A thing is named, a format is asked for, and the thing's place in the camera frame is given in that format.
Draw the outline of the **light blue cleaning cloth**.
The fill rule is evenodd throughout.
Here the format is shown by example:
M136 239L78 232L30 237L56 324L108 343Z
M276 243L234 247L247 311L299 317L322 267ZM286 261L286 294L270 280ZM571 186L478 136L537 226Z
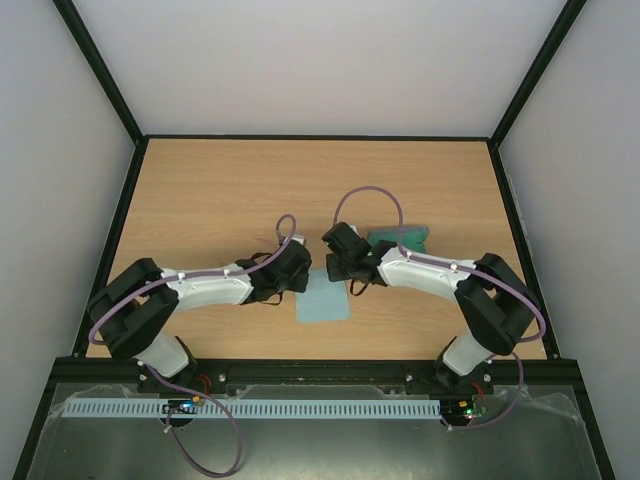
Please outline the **light blue cleaning cloth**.
M295 294L295 305L297 321L303 324L342 321L351 317L345 282L331 282L324 269L309 271L306 291Z

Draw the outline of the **grey glasses case green lining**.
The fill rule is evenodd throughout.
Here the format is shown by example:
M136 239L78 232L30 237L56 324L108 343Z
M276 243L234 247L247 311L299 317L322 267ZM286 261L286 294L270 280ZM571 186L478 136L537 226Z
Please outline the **grey glasses case green lining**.
M401 244L405 249L426 254L425 242L430 233L427 226L404 226L401 235ZM367 235L367 241L371 246L375 246L379 241L398 242L398 231L396 227L384 227L373 229Z

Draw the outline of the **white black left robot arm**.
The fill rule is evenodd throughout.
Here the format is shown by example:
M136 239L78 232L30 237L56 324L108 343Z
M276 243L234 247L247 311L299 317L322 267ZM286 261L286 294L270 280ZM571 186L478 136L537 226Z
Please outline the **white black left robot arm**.
M197 362L179 337L164 331L169 318L212 305L272 305L286 292L303 293L311 263L310 252L296 240L274 254L211 270L162 269L150 258L139 259L89 301L89 342L106 346L116 360L134 359L189 387Z

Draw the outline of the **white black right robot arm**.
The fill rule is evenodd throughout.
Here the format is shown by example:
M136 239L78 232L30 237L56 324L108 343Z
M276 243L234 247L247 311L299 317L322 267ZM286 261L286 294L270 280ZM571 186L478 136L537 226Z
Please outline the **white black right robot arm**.
M430 375L446 391L460 390L493 357L513 353L526 341L532 322L545 332L539 301L498 255L454 260L408 250L395 241L370 244L344 222L322 240L330 250L326 268L332 282L410 288L458 305L467 330L444 347Z

